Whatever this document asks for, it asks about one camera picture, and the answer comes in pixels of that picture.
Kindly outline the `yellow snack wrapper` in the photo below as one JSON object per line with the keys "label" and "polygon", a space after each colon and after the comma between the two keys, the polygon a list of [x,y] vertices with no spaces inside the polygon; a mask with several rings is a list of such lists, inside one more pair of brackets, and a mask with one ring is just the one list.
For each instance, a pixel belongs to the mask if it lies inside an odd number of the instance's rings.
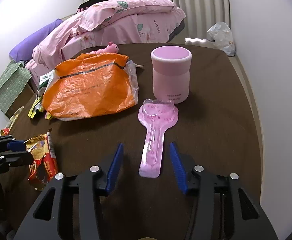
{"label": "yellow snack wrapper", "polygon": [[45,110],[45,108],[43,107],[42,101],[43,101],[43,96],[38,96],[35,99],[34,103],[32,104],[32,106],[28,112],[29,118],[33,119],[37,113],[44,113],[45,120],[50,120],[53,118],[53,116],[49,112],[47,112]]}

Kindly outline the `white plastic bag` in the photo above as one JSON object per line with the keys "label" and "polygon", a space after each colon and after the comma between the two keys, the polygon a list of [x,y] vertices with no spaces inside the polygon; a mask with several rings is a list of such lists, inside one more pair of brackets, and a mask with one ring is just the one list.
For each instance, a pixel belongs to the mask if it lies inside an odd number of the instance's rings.
{"label": "white plastic bag", "polygon": [[225,22],[217,22],[207,31],[214,39],[214,46],[225,52],[228,56],[235,55],[235,43],[230,27]]}

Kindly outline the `pink cylindrical jar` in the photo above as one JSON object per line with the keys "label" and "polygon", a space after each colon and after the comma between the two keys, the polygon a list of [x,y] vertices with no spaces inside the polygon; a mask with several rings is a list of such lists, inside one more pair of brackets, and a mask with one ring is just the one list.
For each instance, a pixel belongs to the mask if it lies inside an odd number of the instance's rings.
{"label": "pink cylindrical jar", "polygon": [[161,101],[184,102],[189,95],[192,53],[180,46],[161,46],[151,52],[153,94]]}

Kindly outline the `orange plastic bag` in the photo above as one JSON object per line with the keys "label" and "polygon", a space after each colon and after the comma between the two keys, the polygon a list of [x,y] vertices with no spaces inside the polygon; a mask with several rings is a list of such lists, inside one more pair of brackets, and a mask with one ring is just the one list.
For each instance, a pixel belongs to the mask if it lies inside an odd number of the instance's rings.
{"label": "orange plastic bag", "polygon": [[137,103],[136,65],[116,53],[63,61],[49,73],[42,99],[45,119],[62,121],[115,114]]}

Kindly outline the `green checkered cloth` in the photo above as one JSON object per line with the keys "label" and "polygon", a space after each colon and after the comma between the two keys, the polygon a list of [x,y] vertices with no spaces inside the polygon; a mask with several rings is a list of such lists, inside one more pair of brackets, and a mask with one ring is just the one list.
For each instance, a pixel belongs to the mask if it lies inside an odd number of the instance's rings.
{"label": "green checkered cloth", "polygon": [[0,110],[6,114],[31,79],[24,61],[11,60],[0,76]]}

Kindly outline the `green white snack packet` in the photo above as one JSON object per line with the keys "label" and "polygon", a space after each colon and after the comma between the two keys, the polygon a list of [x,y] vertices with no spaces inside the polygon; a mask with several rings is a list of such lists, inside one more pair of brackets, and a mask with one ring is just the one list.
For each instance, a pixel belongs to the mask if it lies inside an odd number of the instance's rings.
{"label": "green white snack packet", "polygon": [[37,97],[42,97],[45,91],[52,86],[57,80],[59,76],[56,74],[56,70],[53,69],[49,73],[40,76],[39,78],[39,86],[36,93]]}

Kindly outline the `pink caterpillar toy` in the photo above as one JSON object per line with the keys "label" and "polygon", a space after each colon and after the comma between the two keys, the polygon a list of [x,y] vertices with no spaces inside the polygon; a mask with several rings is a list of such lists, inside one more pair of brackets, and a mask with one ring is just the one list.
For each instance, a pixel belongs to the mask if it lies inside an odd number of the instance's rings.
{"label": "pink caterpillar toy", "polygon": [[90,52],[90,54],[118,53],[118,52],[119,52],[119,48],[118,48],[117,44],[115,44],[113,42],[109,42],[105,48],[93,50]]}

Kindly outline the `red gold snack wrapper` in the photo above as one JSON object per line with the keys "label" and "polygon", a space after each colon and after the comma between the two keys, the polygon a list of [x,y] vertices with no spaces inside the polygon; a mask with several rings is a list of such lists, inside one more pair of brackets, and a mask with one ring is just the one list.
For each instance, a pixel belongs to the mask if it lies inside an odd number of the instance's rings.
{"label": "red gold snack wrapper", "polygon": [[37,191],[43,191],[58,173],[57,159],[54,144],[51,139],[51,130],[45,134],[34,136],[24,144],[26,150],[32,154],[33,162],[29,165],[29,184]]}

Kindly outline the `pink floral quilt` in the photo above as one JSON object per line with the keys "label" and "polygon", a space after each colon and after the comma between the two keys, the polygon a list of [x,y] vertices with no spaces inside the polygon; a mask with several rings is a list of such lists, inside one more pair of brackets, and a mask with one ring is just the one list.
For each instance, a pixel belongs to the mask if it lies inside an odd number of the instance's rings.
{"label": "pink floral quilt", "polygon": [[25,66],[34,82],[84,49],[107,46],[109,42],[167,43],[185,26],[181,12],[140,13],[131,7],[127,15],[116,10],[120,1],[96,3],[56,27],[34,48]]}

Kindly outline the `pink spoon-shaped blister pack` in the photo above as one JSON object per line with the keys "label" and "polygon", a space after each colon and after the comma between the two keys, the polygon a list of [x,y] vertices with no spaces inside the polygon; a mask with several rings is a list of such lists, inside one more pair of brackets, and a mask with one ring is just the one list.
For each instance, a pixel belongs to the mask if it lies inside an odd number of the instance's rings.
{"label": "pink spoon-shaped blister pack", "polygon": [[139,175],[157,178],[161,172],[164,134],[179,118],[172,101],[146,99],[139,109],[138,120],[147,129],[139,167]]}

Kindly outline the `purple pillow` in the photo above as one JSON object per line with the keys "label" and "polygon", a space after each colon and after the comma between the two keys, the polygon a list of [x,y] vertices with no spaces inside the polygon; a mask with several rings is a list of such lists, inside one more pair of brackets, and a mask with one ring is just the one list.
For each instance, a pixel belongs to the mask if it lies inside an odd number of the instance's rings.
{"label": "purple pillow", "polygon": [[17,44],[10,52],[9,56],[15,62],[30,61],[34,48],[39,45],[56,27],[63,22],[62,19],[56,19],[54,22],[42,27],[38,31],[26,37]]}

